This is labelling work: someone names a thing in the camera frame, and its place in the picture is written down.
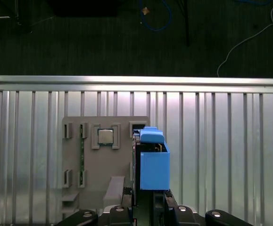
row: black mechanical part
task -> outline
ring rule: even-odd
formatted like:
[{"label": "black mechanical part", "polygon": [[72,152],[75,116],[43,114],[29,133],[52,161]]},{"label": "black mechanical part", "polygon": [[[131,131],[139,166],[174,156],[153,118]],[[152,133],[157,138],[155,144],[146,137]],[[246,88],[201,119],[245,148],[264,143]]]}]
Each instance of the black mechanical part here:
[{"label": "black mechanical part", "polygon": [[127,207],[115,206],[110,210],[110,226],[132,226],[132,222],[132,215]]},{"label": "black mechanical part", "polygon": [[57,223],[57,226],[92,226],[96,225],[98,221],[98,215],[92,210],[80,210],[75,214],[65,218],[61,222]]},{"label": "black mechanical part", "polygon": [[176,206],[173,208],[174,217],[173,225],[183,226],[188,224],[190,226],[199,226],[200,224],[196,222],[193,211],[186,206]]},{"label": "black mechanical part", "polygon": [[207,225],[215,226],[252,226],[251,224],[222,210],[210,210],[206,213]]}]

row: cable on floor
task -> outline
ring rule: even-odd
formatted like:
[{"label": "cable on floor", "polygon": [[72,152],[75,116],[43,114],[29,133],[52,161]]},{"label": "cable on floor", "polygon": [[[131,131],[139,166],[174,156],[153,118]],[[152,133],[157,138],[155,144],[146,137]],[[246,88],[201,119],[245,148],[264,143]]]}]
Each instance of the cable on floor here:
[{"label": "cable on floor", "polygon": [[152,28],[146,21],[145,19],[145,15],[143,14],[143,12],[141,11],[142,10],[142,0],[139,0],[140,1],[140,13],[141,13],[141,20],[142,22],[144,23],[144,25],[151,31],[154,31],[154,32],[159,32],[159,31],[162,31],[163,29],[167,28],[167,26],[170,25],[171,23],[171,20],[172,20],[172,12],[171,12],[171,9],[170,7],[167,5],[167,3],[165,2],[165,0],[162,0],[164,6],[167,8],[168,12],[169,12],[169,20],[168,22],[166,23],[165,26],[161,27],[161,28],[158,28],[158,29],[155,29],[155,28]]},{"label": "cable on floor", "polygon": [[268,0],[266,2],[258,2],[258,1],[250,1],[250,0],[234,0],[235,2],[239,2],[239,3],[249,3],[249,4],[253,4],[256,6],[266,6],[268,4],[270,4],[273,0]]},{"label": "cable on floor", "polygon": [[257,34],[255,34],[255,35],[253,35],[253,36],[251,36],[251,37],[249,37],[249,38],[243,40],[242,42],[238,43],[237,45],[235,45],[235,46],[229,51],[229,53],[227,54],[226,59],[219,65],[219,67],[218,67],[218,69],[217,69],[217,76],[218,76],[218,77],[220,77],[220,76],[219,76],[219,70],[220,70],[220,68],[227,62],[227,60],[228,60],[228,58],[229,58],[231,52],[232,52],[235,48],[237,48],[238,46],[240,46],[240,45],[243,44],[244,42],[246,42],[246,41],[248,41],[248,40],[251,40],[252,38],[258,36],[258,35],[261,34],[263,31],[265,31],[267,28],[273,26],[273,8],[272,8],[272,10],[271,10],[270,17],[271,17],[271,20],[272,20],[272,24],[266,26],[264,29],[262,29],[261,31],[259,31]]}]

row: metal rail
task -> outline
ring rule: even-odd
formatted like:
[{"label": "metal rail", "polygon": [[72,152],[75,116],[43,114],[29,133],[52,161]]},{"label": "metal rail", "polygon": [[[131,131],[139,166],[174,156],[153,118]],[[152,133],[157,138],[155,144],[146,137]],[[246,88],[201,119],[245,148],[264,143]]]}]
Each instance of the metal rail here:
[{"label": "metal rail", "polygon": [[273,79],[0,75],[0,90],[273,93]]}]

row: gray mounting plate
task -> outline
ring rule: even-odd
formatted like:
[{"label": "gray mounting plate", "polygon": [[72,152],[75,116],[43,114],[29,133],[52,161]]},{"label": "gray mounting plate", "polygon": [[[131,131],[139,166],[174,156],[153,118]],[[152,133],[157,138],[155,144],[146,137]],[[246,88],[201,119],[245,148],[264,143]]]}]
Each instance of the gray mounting plate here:
[{"label": "gray mounting plate", "polygon": [[[63,213],[77,209],[103,209],[103,199],[111,177],[124,176],[124,186],[132,180],[133,125],[150,125],[147,116],[65,117],[63,119]],[[113,144],[102,145],[99,130],[113,130]],[[82,139],[84,141],[83,183],[80,181]]]}]

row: black cable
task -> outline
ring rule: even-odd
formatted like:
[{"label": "black cable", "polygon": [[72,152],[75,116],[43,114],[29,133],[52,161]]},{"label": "black cable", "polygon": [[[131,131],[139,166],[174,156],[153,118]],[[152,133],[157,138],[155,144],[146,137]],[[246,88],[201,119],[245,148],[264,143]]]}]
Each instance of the black cable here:
[{"label": "black cable", "polygon": [[182,13],[183,17],[185,17],[184,15],[184,7],[183,7],[183,0],[176,0],[176,3],[178,5],[178,8],[180,10],[180,12]]}]

